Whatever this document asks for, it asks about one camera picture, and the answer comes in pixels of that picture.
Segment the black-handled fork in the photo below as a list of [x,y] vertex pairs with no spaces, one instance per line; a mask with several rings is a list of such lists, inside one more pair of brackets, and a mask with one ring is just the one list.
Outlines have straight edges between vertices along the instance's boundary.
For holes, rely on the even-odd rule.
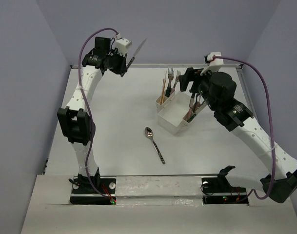
[[170,94],[171,94],[171,88],[168,87],[167,90],[166,90],[166,94],[165,94],[165,96],[166,96],[166,97],[169,97]]

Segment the teal-handled fork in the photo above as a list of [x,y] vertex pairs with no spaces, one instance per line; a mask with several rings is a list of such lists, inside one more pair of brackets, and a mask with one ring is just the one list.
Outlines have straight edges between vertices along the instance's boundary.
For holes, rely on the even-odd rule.
[[179,82],[179,77],[180,77],[180,76],[181,76],[181,71],[177,70],[177,75],[176,75],[175,83],[174,83],[174,85],[173,85],[173,87],[172,87],[172,89],[171,89],[171,93],[170,93],[170,94],[172,94],[172,93],[175,92],[176,85],[177,85],[177,83]]

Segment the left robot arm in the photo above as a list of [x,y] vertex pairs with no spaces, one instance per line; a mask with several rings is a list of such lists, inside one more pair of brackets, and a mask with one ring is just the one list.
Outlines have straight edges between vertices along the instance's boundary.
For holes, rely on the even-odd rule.
[[99,191],[100,174],[92,150],[96,128],[89,104],[107,70],[120,76],[126,73],[131,43],[120,34],[116,39],[95,37],[94,48],[79,56],[78,84],[72,97],[57,112],[62,134],[71,143],[77,157],[79,172],[76,183],[91,193]]

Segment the white chopstick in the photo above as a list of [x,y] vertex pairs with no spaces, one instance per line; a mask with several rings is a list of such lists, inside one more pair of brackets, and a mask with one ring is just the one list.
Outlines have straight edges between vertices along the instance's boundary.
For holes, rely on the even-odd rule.
[[163,102],[164,102],[165,89],[166,89],[166,78],[167,78],[167,71],[165,72],[165,76],[164,76],[164,79],[163,79],[162,92],[161,92],[160,101],[159,101],[160,105],[162,105]]

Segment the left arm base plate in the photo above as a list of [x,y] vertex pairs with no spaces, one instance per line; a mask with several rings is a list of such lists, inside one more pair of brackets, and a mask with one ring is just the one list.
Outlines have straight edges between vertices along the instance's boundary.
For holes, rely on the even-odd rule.
[[116,205],[116,178],[101,177],[97,193],[88,183],[79,183],[79,179],[68,179],[72,184],[70,203],[73,205]]

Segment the black-handled spoon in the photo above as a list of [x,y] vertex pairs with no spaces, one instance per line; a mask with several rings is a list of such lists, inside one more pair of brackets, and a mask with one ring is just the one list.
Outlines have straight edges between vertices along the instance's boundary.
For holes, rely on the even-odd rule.
[[150,141],[152,142],[152,144],[153,144],[153,146],[154,146],[154,148],[155,148],[155,150],[156,150],[156,152],[157,152],[157,154],[158,154],[158,156],[159,156],[159,158],[160,158],[162,164],[165,164],[166,162],[165,162],[165,160],[164,160],[164,158],[163,158],[163,156],[162,156],[162,154],[161,154],[161,152],[160,152],[160,150],[159,150],[157,144],[156,144],[155,141],[154,141],[154,134],[153,134],[152,129],[149,128],[149,127],[145,127],[144,132],[145,132],[145,136],[146,136],[148,139],[150,139]]

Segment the pink-handled fork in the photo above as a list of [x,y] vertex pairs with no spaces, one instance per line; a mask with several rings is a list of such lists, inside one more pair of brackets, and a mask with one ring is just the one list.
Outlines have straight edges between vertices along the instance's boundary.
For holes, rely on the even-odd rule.
[[173,68],[168,68],[168,86],[167,86],[167,88],[168,87],[171,88],[171,82],[173,79],[174,79],[174,70],[173,70]]

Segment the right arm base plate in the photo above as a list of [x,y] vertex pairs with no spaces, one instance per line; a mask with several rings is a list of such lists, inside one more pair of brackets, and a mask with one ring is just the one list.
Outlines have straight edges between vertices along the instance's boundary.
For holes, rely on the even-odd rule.
[[200,189],[204,205],[249,204],[246,188],[232,187],[217,177],[202,178]]

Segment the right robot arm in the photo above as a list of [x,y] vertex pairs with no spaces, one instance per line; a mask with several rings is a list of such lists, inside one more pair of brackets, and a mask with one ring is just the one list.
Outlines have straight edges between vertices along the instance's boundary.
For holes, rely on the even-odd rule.
[[235,166],[221,169],[217,186],[222,191],[232,187],[263,191],[277,203],[284,203],[297,189],[297,160],[287,154],[259,125],[252,111],[235,99],[237,84],[225,72],[187,68],[179,76],[180,91],[200,95],[214,112],[214,118],[238,137],[268,169],[267,175],[240,174]]

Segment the black-handled knife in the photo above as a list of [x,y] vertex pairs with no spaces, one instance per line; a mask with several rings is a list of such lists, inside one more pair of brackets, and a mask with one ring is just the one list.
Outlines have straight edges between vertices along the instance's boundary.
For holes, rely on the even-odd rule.
[[148,39],[148,38],[145,38],[145,39],[141,42],[141,44],[138,46],[138,48],[135,50],[135,52],[134,52],[132,58],[130,59],[130,61],[129,61],[129,62],[127,63],[127,65],[126,65],[126,68],[125,68],[124,71],[121,73],[121,75],[120,75],[121,77],[123,77],[123,76],[127,73],[128,69],[130,68],[130,66],[132,65],[132,63],[134,62],[134,60],[136,59],[136,56],[137,56],[138,53],[140,52],[141,48],[143,47],[143,45],[145,44],[145,42],[147,41],[147,39]]

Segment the pink-handled knife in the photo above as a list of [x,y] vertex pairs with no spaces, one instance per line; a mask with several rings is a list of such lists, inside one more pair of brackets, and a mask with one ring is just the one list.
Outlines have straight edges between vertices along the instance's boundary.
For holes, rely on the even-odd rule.
[[188,121],[189,118],[191,117],[191,115],[192,115],[192,108],[189,108],[189,111],[188,111],[187,114],[185,115],[184,120],[185,120],[185,121]]

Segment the teal-handled knife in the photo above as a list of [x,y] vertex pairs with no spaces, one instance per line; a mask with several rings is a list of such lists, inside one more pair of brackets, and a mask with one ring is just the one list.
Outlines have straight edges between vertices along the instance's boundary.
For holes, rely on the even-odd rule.
[[190,98],[190,102],[189,102],[189,108],[193,109],[194,100],[195,100],[195,93],[192,93],[191,98]]

